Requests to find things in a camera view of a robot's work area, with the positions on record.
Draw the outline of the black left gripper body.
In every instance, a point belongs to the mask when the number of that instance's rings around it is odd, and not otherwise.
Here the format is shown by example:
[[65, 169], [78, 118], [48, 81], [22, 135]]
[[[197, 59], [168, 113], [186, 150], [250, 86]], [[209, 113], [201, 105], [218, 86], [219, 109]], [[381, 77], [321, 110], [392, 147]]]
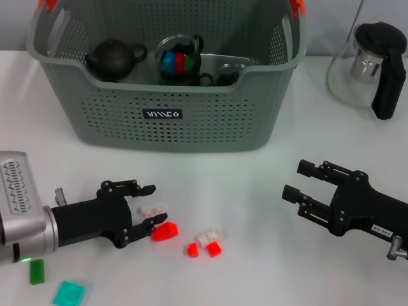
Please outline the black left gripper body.
[[132, 181], [104, 181], [93, 200], [53, 208], [58, 246], [98, 237], [109, 239], [118, 249], [127, 246], [132, 220], [125, 197], [132, 194]]

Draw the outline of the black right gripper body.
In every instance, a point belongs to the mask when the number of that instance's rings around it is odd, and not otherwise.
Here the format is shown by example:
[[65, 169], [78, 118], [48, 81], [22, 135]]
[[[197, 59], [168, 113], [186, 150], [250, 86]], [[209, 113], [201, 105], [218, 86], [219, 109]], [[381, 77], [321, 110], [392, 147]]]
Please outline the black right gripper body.
[[345, 178], [336, 189], [330, 208], [330, 233], [337, 237], [360, 230], [387, 242], [399, 236], [407, 245], [407, 204], [376, 191], [366, 173], [354, 171]]

